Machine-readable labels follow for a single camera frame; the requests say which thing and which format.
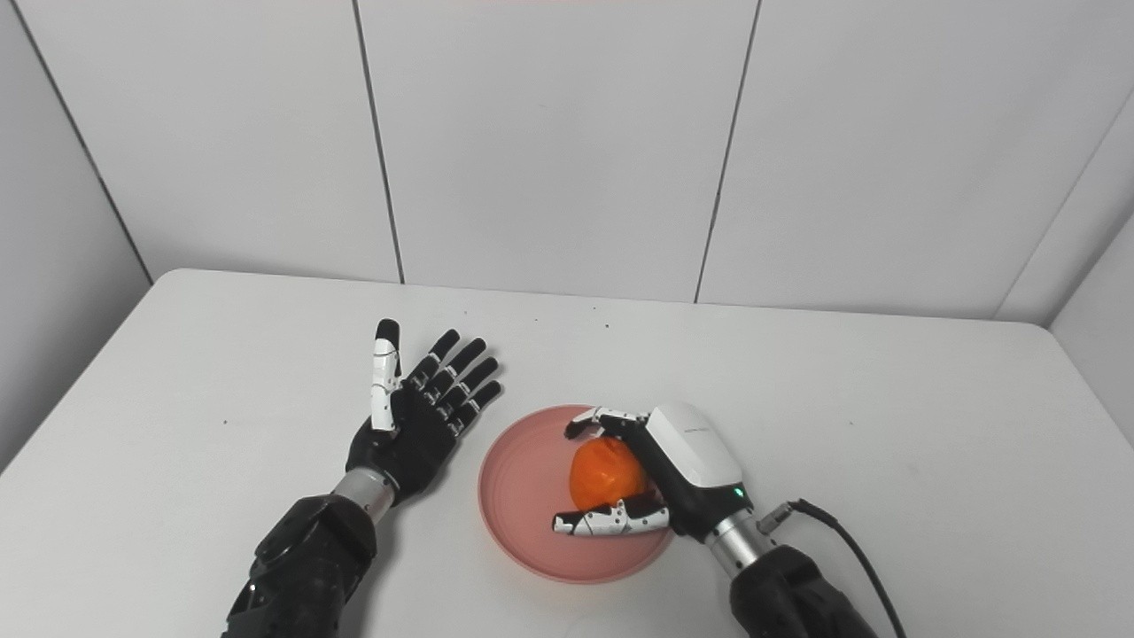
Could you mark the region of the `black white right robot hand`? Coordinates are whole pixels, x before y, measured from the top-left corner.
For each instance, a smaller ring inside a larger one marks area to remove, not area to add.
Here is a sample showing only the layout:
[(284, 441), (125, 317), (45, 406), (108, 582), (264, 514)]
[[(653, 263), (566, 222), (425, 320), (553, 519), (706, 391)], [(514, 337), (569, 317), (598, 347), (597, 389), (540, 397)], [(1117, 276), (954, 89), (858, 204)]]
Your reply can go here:
[(752, 517), (741, 463), (691, 405), (659, 405), (648, 415), (589, 408), (564, 428), (567, 440), (587, 433), (627, 445), (648, 478), (648, 490), (617, 497), (612, 505), (556, 513), (555, 533), (621, 536), (669, 528), (711, 545)]

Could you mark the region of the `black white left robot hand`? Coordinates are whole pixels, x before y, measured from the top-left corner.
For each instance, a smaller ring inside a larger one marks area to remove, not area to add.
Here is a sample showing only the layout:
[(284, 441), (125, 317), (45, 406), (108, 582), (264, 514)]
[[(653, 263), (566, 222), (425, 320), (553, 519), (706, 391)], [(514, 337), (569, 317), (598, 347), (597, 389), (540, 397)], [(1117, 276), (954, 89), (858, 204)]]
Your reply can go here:
[(376, 473), (393, 490), (393, 504), (424, 493), (441, 473), (462, 434), (502, 392), (500, 364), (484, 339), (462, 348), (449, 330), (408, 372), (401, 371), (400, 324), (376, 324), (369, 419), (352, 440), (346, 471)]

